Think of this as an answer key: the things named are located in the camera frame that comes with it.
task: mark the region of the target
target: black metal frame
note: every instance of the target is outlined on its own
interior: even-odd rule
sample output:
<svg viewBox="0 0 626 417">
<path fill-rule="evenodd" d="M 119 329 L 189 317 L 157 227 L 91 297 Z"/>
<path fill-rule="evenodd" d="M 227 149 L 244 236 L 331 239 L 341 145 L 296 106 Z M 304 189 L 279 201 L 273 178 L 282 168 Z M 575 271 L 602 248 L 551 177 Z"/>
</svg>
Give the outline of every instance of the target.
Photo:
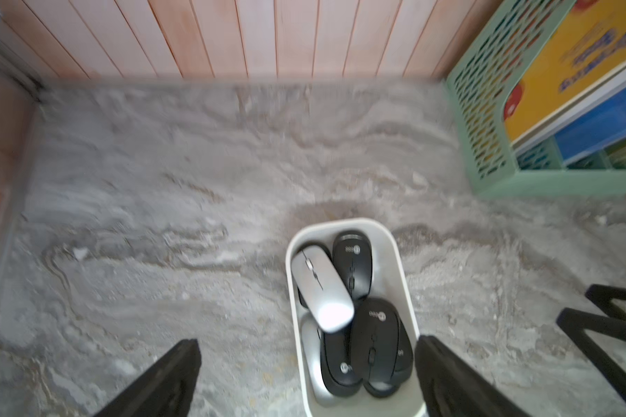
<svg viewBox="0 0 626 417">
<path fill-rule="evenodd" d="M 421 336 L 415 368 L 430 417 L 528 417 L 434 336 Z"/>
<path fill-rule="evenodd" d="M 197 340 L 181 340 L 95 417 L 187 416 L 200 367 Z"/>
<path fill-rule="evenodd" d="M 592 285 L 585 296 L 609 317 L 564 308 L 557 324 L 626 402 L 626 372 L 585 333 L 591 330 L 626 342 L 626 312 L 612 304 L 626 301 L 626 289 Z"/>
</svg>

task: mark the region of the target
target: wireless mouse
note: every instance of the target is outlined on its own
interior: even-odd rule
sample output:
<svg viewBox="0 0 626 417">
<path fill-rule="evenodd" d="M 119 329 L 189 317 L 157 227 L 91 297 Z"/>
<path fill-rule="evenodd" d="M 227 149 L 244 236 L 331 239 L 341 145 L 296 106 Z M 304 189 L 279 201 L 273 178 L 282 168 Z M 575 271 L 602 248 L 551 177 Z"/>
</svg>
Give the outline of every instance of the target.
<svg viewBox="0 0 626 417">
<path fill-rule="evenodd" d="M 334 396 L 325 388 L 320 368 L 320 346 L 322 331 L 318 328 L 315 319 L 306 316 L 302 319 L 302 347 L 308 367 L 313 394 L 320 405 L 328 406 L 334 403 Z"/>
<path fill-rule="evenodd" d="M 304 247 L 292 257 L 290 268 L 306 306 L 322 331 L 334 333 L 351 322 L 354 315 L 351 296 L 322 247 Z"/>
<path fill-rule="evenodd" d="M 320 242 L 309 242 L 304 247 L 311 246 L 311 245 L 318 245 L 318 246 L 320 246 L 322 248 L 322 250 L 324 250 L 324 253 L 327 254 L 327 257 L 330 258 L 330 259 L 332 258 L 332 254 L 329 253 L 329 250 L 327 249 L 327 247 L 324 244 L 322 244 Z M 297 288 L 297 292 L 299 293 L 299 304 L 301 304 L 303 308 L 308 309 L 308 305 L 304 301 L 304 297 L 302 297 L 302 292 L 299 290 L 299 288 Z"/>
<path fill-rule="evenodd" d="M 373 278 L 371 243 L 356 230 L 345 231 L 334 240 L 332 262 L 353 300 L 368 296 Z"/>
<path fill-rule="evenodd" d="M 410 377 L 412 347 L 389 301 L 368 297 L 357 308 L 351 330 L 351 365 L 364 385 L 373 388 L 374 392 L 367 388 L 369 393 L 378 394 L 375 396 L 393 394 Z"/>
<path fill-rule="evenodd" d="M 324 385 L 335 396 L 349 397 L 362 386 L 362 379 L 354 373 L 350 359 L 351 327 L 336 333 L 322 335 L 320 367 Z"/>
</svg>

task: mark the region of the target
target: black computer mouse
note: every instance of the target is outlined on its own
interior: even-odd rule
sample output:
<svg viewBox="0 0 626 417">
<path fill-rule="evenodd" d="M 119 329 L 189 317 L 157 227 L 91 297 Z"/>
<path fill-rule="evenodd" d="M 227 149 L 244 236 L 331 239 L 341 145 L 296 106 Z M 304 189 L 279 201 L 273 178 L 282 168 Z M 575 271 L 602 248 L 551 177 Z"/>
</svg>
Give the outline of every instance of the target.
<svg viewBox="0 0 626 417">
<path fill-rule="evenodd" d="M 368 297 L 355 311 L 351 330 L 352 369 L 376 393 L 396 392 L 412 373 L 412 347 L 396 308 Z"/>
<path fill-rule="evenodd" d="M 350 326 L 335 333 L 325 333 L 321 338 L 322 381 L 327 391 L 339 397 L 355 395 L 362 386 L 362 379 L 351 366 L 350 340 Z"/>
<path fill-rule="evenodd" d="M 353 301 L 368 296 L 373 278 L 371 243 L 361 231 L 344 231 L 334 240 L 332 263 Z"/>
</svg>

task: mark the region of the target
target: marble-pattern floor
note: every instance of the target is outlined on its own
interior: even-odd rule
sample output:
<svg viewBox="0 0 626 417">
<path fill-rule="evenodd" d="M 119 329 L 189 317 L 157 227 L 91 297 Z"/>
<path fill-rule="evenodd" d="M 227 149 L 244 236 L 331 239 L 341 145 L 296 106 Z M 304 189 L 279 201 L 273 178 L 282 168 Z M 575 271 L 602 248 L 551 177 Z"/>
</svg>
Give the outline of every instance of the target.
<svg viewBox="0 0 626 417">
<path fill-rule="evenodd" d="M 555 325 L 626 287 L 620 200 L 485 202 L 441 85 L 59 88 L 0 292 L 0 416 L 97 412 L 198 338 L 191 416 L 303 416 L 284 256 L 369 217 L 423 334 L 534 416 L 626 416 Z M 626 368 L 626 345 L 599 338 Z"/>
</svg>

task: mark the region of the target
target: yellow box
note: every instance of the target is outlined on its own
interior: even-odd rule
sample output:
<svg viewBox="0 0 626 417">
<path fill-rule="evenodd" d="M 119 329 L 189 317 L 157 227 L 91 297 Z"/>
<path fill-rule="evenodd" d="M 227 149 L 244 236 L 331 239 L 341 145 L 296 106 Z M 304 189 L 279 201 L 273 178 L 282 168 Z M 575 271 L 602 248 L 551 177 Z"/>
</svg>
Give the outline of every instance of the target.
<svg viewBox="0 0 626 417">
<path fill-rule="evenodd" d="M 513 145 L 626 66 L 626 0 L 577 0 L 508 97 Z"/>
</svg>

